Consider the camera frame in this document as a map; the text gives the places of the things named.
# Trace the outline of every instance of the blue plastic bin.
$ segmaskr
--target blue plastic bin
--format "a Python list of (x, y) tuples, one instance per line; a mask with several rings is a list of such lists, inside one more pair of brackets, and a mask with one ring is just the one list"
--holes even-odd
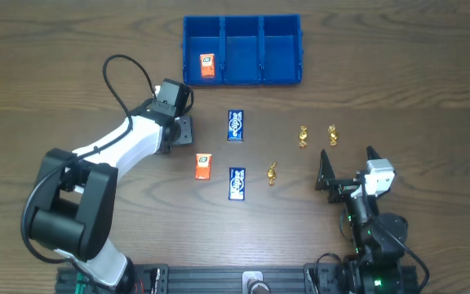
[[(201, 54), (215, 54), (202, 78)], [(185, 16), (183, 80), (189, 85), (293, 84), (302, 80), (299, 15)]]

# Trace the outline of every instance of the tabletop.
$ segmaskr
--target tabletop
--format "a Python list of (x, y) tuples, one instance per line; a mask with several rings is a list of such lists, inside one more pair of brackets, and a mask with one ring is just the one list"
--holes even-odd
[[(379, 209), (408, 220), (406, 244), (431, 272), (424, 292), (470, 292), (470, 0), (0, 0), (0, 293), (53, 292), (56, 267), (26, 251), (21, 211), (48, 150), (89, 145), (124, 119), (103, 82), (106, 57), (135, 58), (154, 84), (182, 81), (183, 16), (285, 13), (301, 15), (302, 82), (196, 87), (194, 145), (121, 179), (110, 238), (135, 263), (303, 265), (352, 254), (339, 233), (343, 205), (314, 183), (322, 149), (350, 177), (372, 145), (397, 169)], [(113, 61), (109, 77), (130, 108), (150, 95), (132, 64)], [(241, 144), (226, 141), (229, 109), (245, 110)], [(197, 153), (213, 154), (209, 181), (194, 178)], [(227, 198), (238, 165), (244, 202)]]

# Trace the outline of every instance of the gold candy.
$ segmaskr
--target gold candy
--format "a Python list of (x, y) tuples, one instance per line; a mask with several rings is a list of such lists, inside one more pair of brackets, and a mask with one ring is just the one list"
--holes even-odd
[(274, 181), (277, 178), (277, 173), (275, 172), (275, 167), (277, 166), (277, 163), (273, 163), (271, 167), (268, 169), (268, 179), (269, 179), (269, 185), (275, 185)]
[(306, 139), (308, 139), (308, 127), (300, 126), (300, 133), (299, 133), (299, 147), (305, 148), (308, 143), (306, 143)]
[(336, 131), (335, 125), (330, 125), (330, 127), (327, 129), (327, 132), (330, 134), (330, 145), (336, 146), (336, 141), (339, 139), (339, 133)]

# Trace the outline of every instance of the blue snack bar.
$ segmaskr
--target blue snack bar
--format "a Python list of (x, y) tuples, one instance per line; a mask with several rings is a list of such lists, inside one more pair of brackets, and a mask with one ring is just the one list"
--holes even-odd
[(244, 200), (246, 191), (246, 169), (244, 167), (229, 168), (229, 200)]
[(242, 142), (244, 133), (244, 110), (228, 111), (228, 141)]

